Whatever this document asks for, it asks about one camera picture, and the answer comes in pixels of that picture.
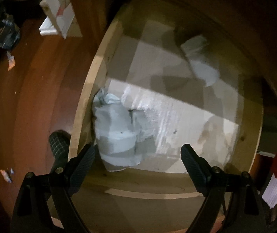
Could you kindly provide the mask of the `white folded garment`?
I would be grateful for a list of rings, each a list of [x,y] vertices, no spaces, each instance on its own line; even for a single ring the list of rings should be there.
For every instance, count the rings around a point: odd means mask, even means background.
[[[180,45],[196,78],[204,81],[205,87],[212,86],[220,78],[219,61],[212,53],[204,35],[194,36]]]

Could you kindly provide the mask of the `dark crumpled plastic bag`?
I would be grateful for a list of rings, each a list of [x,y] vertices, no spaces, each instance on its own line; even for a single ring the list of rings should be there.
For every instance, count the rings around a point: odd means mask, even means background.
[[[20,40],[20,28],[12,15],[0,18],[0,50],[11,50]]]

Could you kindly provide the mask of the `orange wrapper scrap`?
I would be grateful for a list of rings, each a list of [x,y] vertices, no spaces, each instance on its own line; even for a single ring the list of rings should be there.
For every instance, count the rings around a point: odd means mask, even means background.
[[[13,55],[11,55],[10,52],[7,52],[7,58],[8,58],[8,71],[10,71],[16,65],[15,57]]]

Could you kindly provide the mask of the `light blue folded garment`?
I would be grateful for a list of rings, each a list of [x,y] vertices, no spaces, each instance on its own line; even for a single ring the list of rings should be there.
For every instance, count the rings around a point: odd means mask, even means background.
[[[107,171],[138,166],[156,152],[154,127],[145,111],[126,108],[104,88],[95,95],[92,110],[96,145]]]

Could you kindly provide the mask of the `white lined notebook paper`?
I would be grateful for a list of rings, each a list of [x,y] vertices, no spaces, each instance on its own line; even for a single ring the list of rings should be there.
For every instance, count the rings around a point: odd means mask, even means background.
[[[274,208],[277,204],[277,178],[273,174],[263,195],[262,199],[267,203],[269,208]]]

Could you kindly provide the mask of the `small white cardboard box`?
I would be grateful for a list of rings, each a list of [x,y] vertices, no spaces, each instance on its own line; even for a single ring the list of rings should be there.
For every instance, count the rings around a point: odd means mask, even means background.
[[[70,0],[42,0],[40,6],[46,14],[39,27],[41,36],[82,37]]]

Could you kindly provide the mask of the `open wooden drawer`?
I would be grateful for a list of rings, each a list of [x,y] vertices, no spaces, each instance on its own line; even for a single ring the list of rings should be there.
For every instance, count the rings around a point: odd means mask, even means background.
[[[219,61],[212,86],[193,74],[180,45],[204,35]],[[144,199],[194,196],[180,150],[194,150],[229,173],[252,168],[263,106],[253,81],[254,61],[232,37],[192,10],[165,0],[132,0],[105,33],[80,95],[69,157],[95,142],[92,103],[104,88],[154,127],[156,152],[138,166],[95,175],[113,195]]]

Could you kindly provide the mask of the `small wrapper scrap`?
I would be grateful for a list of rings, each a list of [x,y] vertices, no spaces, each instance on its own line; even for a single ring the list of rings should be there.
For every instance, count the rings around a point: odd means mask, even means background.
[[[12,175],[15,174],[12,168],[4,170],[0,169],[0,174],[3,176],[4,180],[8,183],[12,183]]]

